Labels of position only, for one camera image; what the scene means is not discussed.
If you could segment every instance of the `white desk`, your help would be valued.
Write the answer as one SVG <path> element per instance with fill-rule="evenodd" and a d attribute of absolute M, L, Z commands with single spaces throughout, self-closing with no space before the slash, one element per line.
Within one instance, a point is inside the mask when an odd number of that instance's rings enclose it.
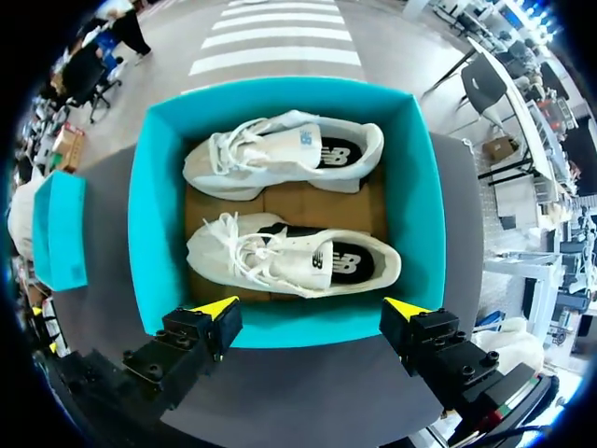
<path fill-rule="evenodd" d="M 506 98 L 512 106 L 514 115 L 521 126 L 524 140 L 526 141 L 527 148 L 533 159 L 535 171 L 555 183 L 555 174 L 553 174 L 553 167 L 551 166 L 548 155 L 543 147 L 543 141 L 541 140 L 541 136 L 536 128 L 535 121 L 533 120 L 533 116 L 529 111 L 526 101 L 522 98 L 521 93 L 514 84 L 514 80 L 507 72 L 506 68 L 495 59 L 489 51 L 470 37 L 468 37 L 467 40 L 477 54 L 482 54 L 487 58 L 493 70 L 495 70 L 495 73 L 497 73 L 502 81 L 504 81 L 504 84 L 506 84 Z"/>

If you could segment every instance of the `desk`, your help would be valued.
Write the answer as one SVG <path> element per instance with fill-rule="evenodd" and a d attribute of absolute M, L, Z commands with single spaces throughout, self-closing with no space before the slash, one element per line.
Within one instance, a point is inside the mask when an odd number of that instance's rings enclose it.
<path fill-rule="evenodd" d="M 495 59 L 495 57 L 493 57 L 493 55 L 488 50 L 486 50 L 484 47 L 482 47 L 479 43 L 477 43 L 470 37 L 468 37 L 467 40 L 469 44 L 472 46 L 472 50 L 470 50 L 453 68 L 451 68 L 433 86 L 433 89 L 436 88 L 442 82 L 444 82 L 446 79 L 448 79 L 451 76 L 451 74 L 458 69 L 458 67 L 460 67 L 466 61 L 468 61 L 473 55 L 484 55 L 491 64 L 495 73 L 506 84 L 506 98 L 512 107 L 512 110 L 519 122 L 519 125 L 521 126 L 522 135 L 524 136 L 527 149 L 521 161 L 517 161 L 512 165 L 502 167 L 499 170 L 482 174 L 479 176 L 479 179 L 483 179 L 491 175 L 504 173 L 508 170 L 520 168 L 524 165 L 528 165 L 531 163 L 533 165 L 533 172 L 542 175 L 549 181 L 555 183 L 555 175 L 553 174 L 553 168 L 551 167 L 551 164 L 548 160 L 548 155 L 546 154 L 546 151 L 543 148 L 543 142 L 539 135 L 539 131 L 536 128 L 535 121 L 531 116 L 531 112 L 527 107 L 526 101 L 524 100 L 524 98 L 522 98 L 521 93 L 514 84 L 514 80 L 510 77 L 506 68 L 497 59 Z M 524 174 L 515 175 L 512 178 L 519 178 L 522 175 Z"/>
<path fill-rule="evenodd" d="M 444 306 L 470 332 L 483 263 L 479 182 L 470 148 L 432 135 L 446 217 Z M 127 245 L 134 148 L 78 173 L 87 183 L 84 242 L 89 285 L 54 294 L 66 342 L 119 364 L 147 342 Z M 362 448 L 396 441 L 438 419 L 442 407 L 421 377 L 410 378 L 382 336 L 297 349 L 230 349 L 162 422 L 228 447 Z"/>

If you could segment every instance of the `crosswalk marking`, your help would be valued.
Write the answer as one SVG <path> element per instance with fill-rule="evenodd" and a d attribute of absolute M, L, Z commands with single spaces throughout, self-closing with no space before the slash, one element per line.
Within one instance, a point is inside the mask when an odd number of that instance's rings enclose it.
<path fill-rule="evenodd" d="M 315 2 L 322 2 L 322 3 L 334 3 L 334 0 L 313 0 Z M 238 7 L 241 5 L 254 5 L 254 4 L 261 4 L 267 3 L 267 0 L 233 0 L 232 2 L 228 3 L 229 7 Z"/>
<path fill-rule="evenodd" d="M 346 63 L 361 65 L 358 54 L 346 49 L 322 49 L 319 47 L 269 47 L 263 49 L 244 49 L 218 54 L 195 61 L 189 76 L 199 73 L 228 68 L 247 63 L 266 63 L 273 61 L 315 61 L 322 63 Z"/>
<path fill-rule="evenodd" d="M 268 76 L 266 77 L 267 79 L 272 79 L 272 78 L 280 78 L 280 77 L 312 77 L 312 75 L 283 75 L 283 76 L 278 76 L 278 77 L 272 77 L 272 76 Z M 327 77 L 327 76 L 322 76 L 322 75 L 317 75 L 317 77 L 325 77 L 327 79 L 348 79 L 351 81 L 356 81 L 356 82 L 363 82 L 363 81 L 359 81 L 357 79 L 353 79 L 351 77 Z M 240 82 L 240 81 L 252 81 L 255 79 L 263 79 L 263 77 L 240 77 L 238 79 L 234 79 L 234 81 L 224 81 L 224 82 L 216 82 L 214 84 L 206 84 L 204 86 L 200 86 L 200 87 L 195 87 L 193 89 L 187 89 L 185 91 L 181 91 L 180 94 L 181 95 L 185 95 L 187 93 L 192 93 L 194 91 L 202 91 L 204 89 L 209 89 L 211 87 L 216 87 L 216 86 L 223 86 L 224 84 L 229 84 L 230 82 Z"/>
<path fill-rule="evenodd" d="M 305 2 L 286 2 L 286 3 L 269 3 L 266 5 L 252 5 L 249 7 L 236 7 L 234 9 L 227 9 L 222 12 L 222 16 L 233 16 L 235 14 L 243 14 L 245 12 L 259 12 L 270 11 L 272 9 L 316 9 L 320 11 L 334 11 L 340 12 L 336 5 L 322 5 L 319 3 L 305 3 Z"/>
<path fill-rule="evenodd" d="M 287 26 L 278 28 L 256 28 L 253 30 L 237 31 L 225 35 L 215 35 L 205 39 L 202 49 L 215 47 L 216 45 L 243 42 L 245 40 L 260 39 L 268 37 L 320 37 L 324 39 L 337 39 L 351 41 L 348 31 L 330 30 L 327 28 L 311 28 L 300 26 Z"/>
<path fill-rule="evenodd" d="M 214 30 L 221 28 L 228 28 L 230 26 L 246 25 L 248 23 L 259 23 L 261 21 L 325 21 L 328 23 L 342 23 L 344 19 L 342 16 L 331 16 L 325 14 L 311 14 L 307 12 L 299 13 L 277 13 L 277 14 L 259 14 L 257 16 L 239 17 L 236 19 L 228 19 L 227 21 L 219 21 L 214 25 Z"/>

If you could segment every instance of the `person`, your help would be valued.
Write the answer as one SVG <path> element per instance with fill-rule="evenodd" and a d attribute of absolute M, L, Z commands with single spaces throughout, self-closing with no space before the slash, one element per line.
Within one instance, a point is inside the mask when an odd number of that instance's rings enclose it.
<path fill-rule="evenodd" d="M 95 12 L 98 19 L 113 21 L 112 33 L 135 51 L 139 56 L 139 63 L 151 52 L 146 40 L 141 33 L 137 14 L 129 0 L 106 0 Z"/>

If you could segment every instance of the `white sneaker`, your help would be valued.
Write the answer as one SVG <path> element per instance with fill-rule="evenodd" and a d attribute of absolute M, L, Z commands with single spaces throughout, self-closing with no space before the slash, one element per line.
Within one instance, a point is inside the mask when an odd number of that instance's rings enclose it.
<path fill-rule="evenodd" d="M 357 193 L 382 157 L 375 124 L 292 110 L 214 133 L 185 159 L 183 176 L 205 194 L 251 201 L 267 186 L 308 180 L 314 187 Z"/>
<path fill-rule="evenodd" d="M 286 224 L 269 213 L 224 213 L 188 240 L 188 264 L 220 285 L 316 297 L 389 287 L 400 256 L 358 231 Z"/>

